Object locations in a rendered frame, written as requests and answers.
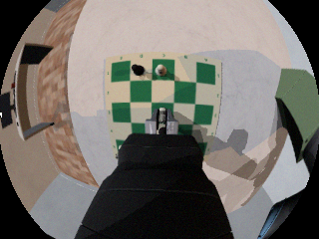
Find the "green and cream chessboard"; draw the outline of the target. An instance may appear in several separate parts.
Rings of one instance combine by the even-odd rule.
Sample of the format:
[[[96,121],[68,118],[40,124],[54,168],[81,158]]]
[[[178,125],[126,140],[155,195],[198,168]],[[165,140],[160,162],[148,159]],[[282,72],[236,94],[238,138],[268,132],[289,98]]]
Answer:
[[[145,71],[137,76],[132,65]],[[156,67],[166,74],[158,76]],[[221,97],[221,60],[173,53],[144,52],[106,58],[105,98],[113,155],[130,133],[146,133],[145,121],[154,109],[171,110],[178,134],[190,134],[208,161]]]

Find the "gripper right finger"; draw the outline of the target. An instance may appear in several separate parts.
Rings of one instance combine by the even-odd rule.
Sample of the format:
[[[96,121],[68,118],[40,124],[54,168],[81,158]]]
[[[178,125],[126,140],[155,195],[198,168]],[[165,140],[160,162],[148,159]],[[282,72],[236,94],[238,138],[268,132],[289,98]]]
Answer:
[[[166,134],[177,134],[178,120],[173,119],[171,110],[165,110],[165,130]]]

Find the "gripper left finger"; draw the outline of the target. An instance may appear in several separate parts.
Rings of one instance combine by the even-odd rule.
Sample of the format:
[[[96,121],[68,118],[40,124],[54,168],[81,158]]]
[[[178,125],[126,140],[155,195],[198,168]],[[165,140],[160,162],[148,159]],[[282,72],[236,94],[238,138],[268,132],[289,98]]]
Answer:
[[[157,134],[157,130],[159,130],[159,116],[160,109],[155,109],[151,119],[146,119],[146,133]]]

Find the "white pawn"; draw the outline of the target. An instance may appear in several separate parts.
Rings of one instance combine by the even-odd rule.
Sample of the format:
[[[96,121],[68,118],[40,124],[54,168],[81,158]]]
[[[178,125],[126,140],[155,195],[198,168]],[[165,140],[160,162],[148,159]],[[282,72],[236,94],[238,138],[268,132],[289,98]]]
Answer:
[[[166,67],[164,65],[158,65],[156,67],[156,74],[158,76],[164,76],[166,74]]]

